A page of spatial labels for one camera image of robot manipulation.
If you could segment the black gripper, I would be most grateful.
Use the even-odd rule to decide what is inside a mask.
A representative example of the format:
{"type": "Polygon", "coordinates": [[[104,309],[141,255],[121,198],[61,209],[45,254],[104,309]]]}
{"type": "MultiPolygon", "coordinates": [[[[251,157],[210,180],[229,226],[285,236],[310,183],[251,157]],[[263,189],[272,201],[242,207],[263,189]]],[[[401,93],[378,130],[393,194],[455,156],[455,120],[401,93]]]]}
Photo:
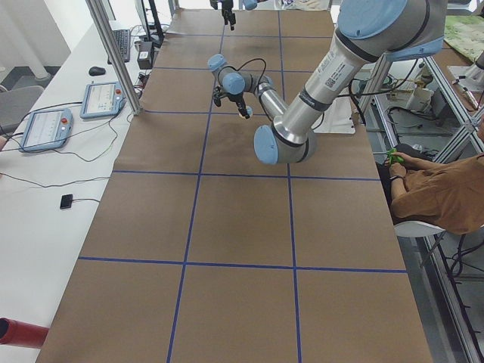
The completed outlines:
{"type": "Polygon", "coordinates": [[[238,113],[241,112],[244,108],[249,107],[246,105],[245,100],[242,99],[242,94],[233,95],[232,93],[227,92],[221,86],[215,86],[212,93],[212,100],[213,103],[217,107],[222,106],[222,99],[227,98],[230,102],[233,102],[237,105],[238,113]]]}
{"type": "Polygon", "coordinates": [[[232,12],[234,3],[232,0],[210,0],[210,6],[223,13],[225,25],[229,25],[230,30],[234,30],[236,24],[235,14],[232,12]]]}

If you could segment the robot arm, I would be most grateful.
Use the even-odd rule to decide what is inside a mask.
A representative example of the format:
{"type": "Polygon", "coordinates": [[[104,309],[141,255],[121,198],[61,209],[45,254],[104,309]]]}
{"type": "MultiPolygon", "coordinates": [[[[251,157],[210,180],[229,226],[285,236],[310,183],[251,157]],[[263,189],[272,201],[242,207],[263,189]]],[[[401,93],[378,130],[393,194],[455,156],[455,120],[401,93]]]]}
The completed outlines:
{"type": "MultiPolygon", "coordinates": [[[[251,11],[256,9],[257,5],[260,3],[259,0],[243,0],[243,6],[246,10],[251,11]]],[[[234,1],[233,0],[210,0],[210,6],[218,10],[221,8],[221,14],[224,19],[224,24],[230,26],[230,30],[234,30],[236,24],[235,13],[233,12],[234,1]]]]}
{"type": "Polygon", "coordinates": [[[344,1],[330,49],[299,94],[286,104],[264,74],[241,72],[222,54],[207,62],[216,85],[213,102],[228,98],[245,119],[250,112],[244,94],[258,98],[270,124],[260,126],[253,147],[261,163],[301,163],[315,152],[312,129],[340,92],[365,65],[385,57],[407,61],[442,49],[446,1],[344,1]]]}

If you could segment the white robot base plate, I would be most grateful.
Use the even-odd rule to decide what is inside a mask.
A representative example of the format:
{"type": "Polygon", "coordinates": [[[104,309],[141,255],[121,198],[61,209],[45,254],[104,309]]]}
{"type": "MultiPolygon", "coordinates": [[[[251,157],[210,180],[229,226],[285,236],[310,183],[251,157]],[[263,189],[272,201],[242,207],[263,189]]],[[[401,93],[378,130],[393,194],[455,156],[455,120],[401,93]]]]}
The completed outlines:
{"type": "Polygon", "coordinates": [[[350,110],[328,109],[323,116],[319,117],[312,125],[312,130],[318,134],[348,134],[355,133],[350,110]]]}

